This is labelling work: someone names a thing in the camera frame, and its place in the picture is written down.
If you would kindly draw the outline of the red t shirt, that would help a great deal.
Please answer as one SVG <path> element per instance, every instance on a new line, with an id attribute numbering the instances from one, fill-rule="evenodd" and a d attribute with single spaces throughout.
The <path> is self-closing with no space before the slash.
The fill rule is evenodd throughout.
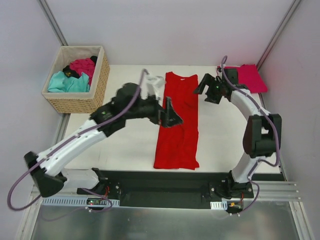
<path id="1" fill-rule="evenodd" d="M 165 74 L 164 96 L 170 97 L 173 108 L 183 123 L 170 128 L 160 127 L 157 138 L 155 169 L 188 169 L 200 167 L 196 154 L 199 139 L 199 97 L 194 93 L 198 76 Z"/>

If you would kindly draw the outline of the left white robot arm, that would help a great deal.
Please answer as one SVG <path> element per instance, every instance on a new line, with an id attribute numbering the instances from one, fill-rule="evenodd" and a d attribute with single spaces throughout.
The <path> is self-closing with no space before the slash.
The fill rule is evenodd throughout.
<path id="1" fill-rule="evenodd" d="M 148 118 L 153 124 L 171 128 L 183 123 L 170 97 L 161 106 L 154 94 L 141 98 L 141 88 L 126 83 L 119 88 L 110 102 L 94 111 L 88 120 L 68 138 L 41 152 L 28 152 L 24 160 L 30 175 L 43 198 L 51 197 L 62 189 L 90 190 L 99 195 L 105 191 L 105 178 L 98 168 L 87 170 L 66 169 L 65 166 L 89 147 L 110 137 L 126 126 L 131 119 Z"/>

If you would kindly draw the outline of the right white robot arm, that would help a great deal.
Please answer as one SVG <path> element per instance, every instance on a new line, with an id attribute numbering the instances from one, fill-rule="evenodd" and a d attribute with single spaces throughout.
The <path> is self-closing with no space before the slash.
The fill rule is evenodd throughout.
<path id="1" fill-rule="evenodd" d="M 242 139 L 244 153 L 225 181 L 215 188 L 218 196 L 230 199 L 249 190 L 252 175 L 261 163 L 279 166 L 282 117 L 257 103 L 249 88 L 239 83 L 235 68 L 223 69 L 221 73 L 216 77 L 206 73 L 194 93 L 205 94 L 205 101 L 213 104 L 226 98 L 247 121 Z"/>

